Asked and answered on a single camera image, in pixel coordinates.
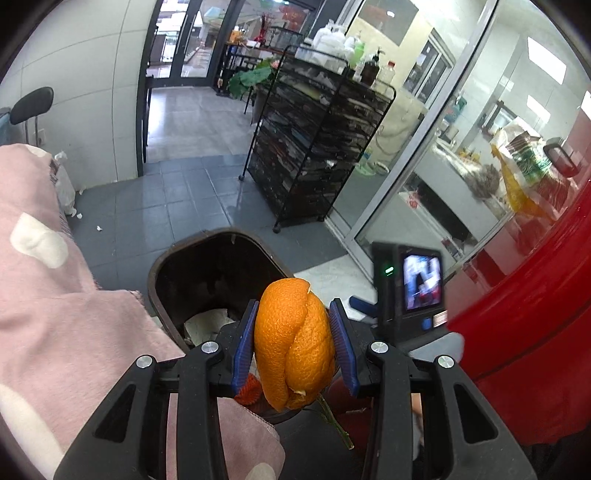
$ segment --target potted plant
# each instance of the potted plant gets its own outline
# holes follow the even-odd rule
[[[228,91],[234,98],[241,98],[250,88],[254,88],[252,98],[251,123],[258,123],[265,105],[267,92],[276,74],[279,61],[265,59],[252,70],[236,72],[228,82]]]

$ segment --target white polka dot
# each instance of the white polka dot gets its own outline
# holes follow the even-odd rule
[[[64,453],[39,414],[14,390],[0,384],[0,414],[31,463],[48,480]]]
[[[38,259],[48,268],[61,267],[68,258],[68,246],[60,234],[27,213],[19,217],[10,243],[18,252]]]
[[[277,477],[271,465],[259,463],[255,465],[244,480],[277,480]]]
[[[45,157],[45,155],[48,155],[48,153],[42,148],[33,147],[32,145],[25,145],[25,147],[29,152],[31,152],[33,155],[36,155],[37,157]]]

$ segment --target blue gripper pad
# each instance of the blue gripper pad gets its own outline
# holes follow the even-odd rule
[[[349,321],[348,318],[342,318],[342,314],[339,311],[337,300],[330,302],[329,307],[329,322],[330,322],[330,333],[333,336],[333,342],[335,343],[335,350],[339,366],[343,372],[343,381],[349,389],[352,396],[356,397],[359,393],[359,379],[357,378],[357,361],[355,359],[355,353],[353,346],[347,335],[344,321]]]
[[[232,389],[234,390],[235,395],[238,395],[238,392],[240,392],[241,388],[246,383],[248,371],[251,367],[252,351],[254,349],[255,319],[258,305],[259,303],[257,301],[254,302],[250,311],[247,310],[242,317],[242,321],[244,322],[245,317],[248,315],[246,328],[240,337],[236,354],[234,355]]]

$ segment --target rack shelf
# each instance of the rack shelf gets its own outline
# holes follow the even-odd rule
[[[324,56],[341,73],[300,54]],[[351,77],[345,60],[322,52],[291,46],[282,55],[240,176],[248,170],[255,180],[276,233],[325,219],[396,97]]]

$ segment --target red plastic surface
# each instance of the red plastic surface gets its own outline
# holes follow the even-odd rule
[[[462,367],[523,445],[591,419],[591,120],[568,138],[580,173],[555,223],[516,214],[447,284]]]

